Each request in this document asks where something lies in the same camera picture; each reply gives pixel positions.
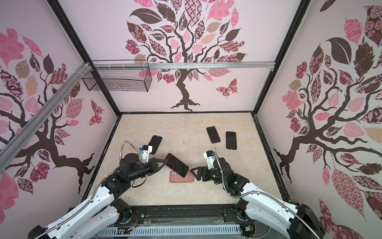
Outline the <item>purple edged smartphone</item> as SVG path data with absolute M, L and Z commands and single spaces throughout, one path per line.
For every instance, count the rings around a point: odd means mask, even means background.
M 179 174 L 181 177 L 183 177 L 183 178 L 186 177 L 186 175 L 189 171 L 189 167 L 185 163 L 183 163 L 181 160 L 176 158 L 171 153 L 168 153 L 165 159 L 167 160 L 167 164 L 166 164 L 167 167 L 172 169 L 174 172 Z

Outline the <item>pink phone case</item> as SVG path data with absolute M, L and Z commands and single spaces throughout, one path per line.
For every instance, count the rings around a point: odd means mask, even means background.
M 180 174 L 176 173 L 175 171 L 170 172 L 170 183 L 193 183 L 195 180 L 195 177 L 192 175 L 190 171 L 187 172 L 185 177 L 182 177 Z

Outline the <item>dark smartphone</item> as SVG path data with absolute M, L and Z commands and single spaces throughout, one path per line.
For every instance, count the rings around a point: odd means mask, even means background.
M 207 133 L 208 133 L 210 142 L 212 144 L 221 142 L 221 139 L 220 139 L 219 134 L 216 130 L 216 127 L 214 127 L 214 126 L 207 127 Z

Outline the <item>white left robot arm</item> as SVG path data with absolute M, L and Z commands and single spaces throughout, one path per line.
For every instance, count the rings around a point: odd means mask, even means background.
M 131 210 L 120 196 L 133 181 L 159 172 L 167 162 L 151 158 L 143 163 L 138 154 L 127 154 L 119 161 L 119 166 L 98 183 L 90 197 L 48 226 L 36 226 L 28 233 L 28 238 L 89 239 L 118 221 L 130 221 Z

